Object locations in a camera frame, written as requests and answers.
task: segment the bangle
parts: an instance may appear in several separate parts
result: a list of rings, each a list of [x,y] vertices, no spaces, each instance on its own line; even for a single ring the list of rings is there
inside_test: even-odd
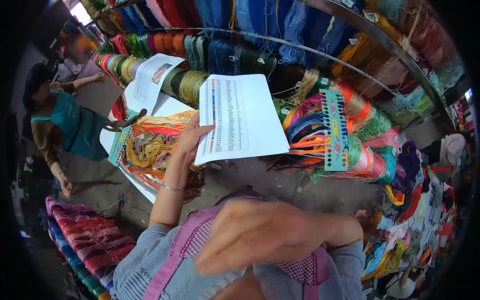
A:
[[[167,190],[171,190],[171,191],[174,191],[174,192],[183,192],[185,189],[181,189],[181,190],[177,190],[177,189],[173,189],[171,187],[168,187],[166,186],[165,184],[163,184],[163,182],[161,183],[161,185],[166,188]]]

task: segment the shelf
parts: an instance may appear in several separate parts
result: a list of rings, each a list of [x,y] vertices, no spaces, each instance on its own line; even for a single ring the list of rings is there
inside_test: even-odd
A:
[[[97,17],[95,17],[92,21],[90,21],[90,23],[85,25],[85,28],[93,25],[96,21],[100,20],[102,18],[102,16],[108,16],[109,14],[112,14],[116,11],[124,9],[125,7],[129,7],[129,6],[132,6],[134,4],[138,4],[138,3],[143,2],[143,1],[145,1],[145,0],[127,0],[125,2],[120,3],[119,5],[115,5],[111,9],[106,10],[106,11],[102,12],[100,15],[98,15]]]
[[[435,108],[440,113],[445,122],[450,125],[450,119],[447,111],[438,95],[437,91],[433,87],[432,83],[428,79],[427,75],[423,73],[422,69],[417,65],[413,58],[403,48],[397,44],[391,37],[389,37],[380,28],[375,26],[372,22],[365,19],[363,16],[350,10],[349,8],[341,5],[334,0],[304,0],[305,4],[315,7],[321,11],[324,11],[334,17],[342,18],[345,22],[372,37],[379,45],[384,47],[392,56],[398,57],[402,65],[410,72],[415,79],[419,82],[420,86],[425,90]]]

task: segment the picture on paper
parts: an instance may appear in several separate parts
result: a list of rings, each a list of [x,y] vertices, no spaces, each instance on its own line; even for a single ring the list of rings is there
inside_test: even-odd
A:
[[[164,63],[160,68],[158,68],[155,73],[153,73],[152,82],[158,84],[160,82],[160,78],[162,78],[163,73],[170,68],[172,65],[169,63]]]

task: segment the concrete floor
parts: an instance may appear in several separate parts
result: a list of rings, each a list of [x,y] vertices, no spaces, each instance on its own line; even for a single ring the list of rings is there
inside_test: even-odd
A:
[[[80,74],[81,77],[93,75],[99,71],[91,61]],[[77,94],[78,104],[103,115],[108,115],[113,103],[122,90],[110,78],[105,77],[103,84],[92,84]],[[66,174],[72,182],[93,180],[112,180],[118,185],[98,185],[71,197],[72,203],[82,203],[101,211],[117,201],[120,192],[125,197],[125,207],[121,216],[140,228],[146,228],[152,203],[140,193],[118,169],[104,159],[93,162],[72,153],[61,152],[60,161],[66,168]],[[234,165],[219,161],[222,170],[205,170],[205,182],[202,195],[184,205],[181,220],[196,209],[214,205],[219,199],[237,188],[251,184],[264,195],[275,195],[304,210],[322,211],[338,214],[350,214],[358,209],[371,211],[373,204],[381,199],[382,186],[378,184],[356,183],[353,180],[330,180],[323,178],[314,184],[309,178],[286,172],[266,171],[264,162],[257,158],[235,159]],[[107,215],[114,215],[116,207]]]

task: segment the gray sweater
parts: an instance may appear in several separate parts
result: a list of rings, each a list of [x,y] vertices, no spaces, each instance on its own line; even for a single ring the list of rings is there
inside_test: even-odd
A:
[[[162,225],[152,225],[138,238],[136,247],[123,259],[113,275],[113,288],[110,291],[114,299],[141,300],[150,281],[158,272],[168,256],[168,249],[179,227],[168,231]],[[330,249],[330,279],[320,285],[321,300],[326,299],[363,299],[360,276],[365,264],[361,241],[344,247]],[[199,299],[205,291],[221,278],[199,276],[195,273],[193,257],[182,260],[160,298]],[[262,273],[270,280],[277,299],[303,299],[303,284],[290,278],[272,265],[261,265]],[[192,283],[195,289],[187,288]]]

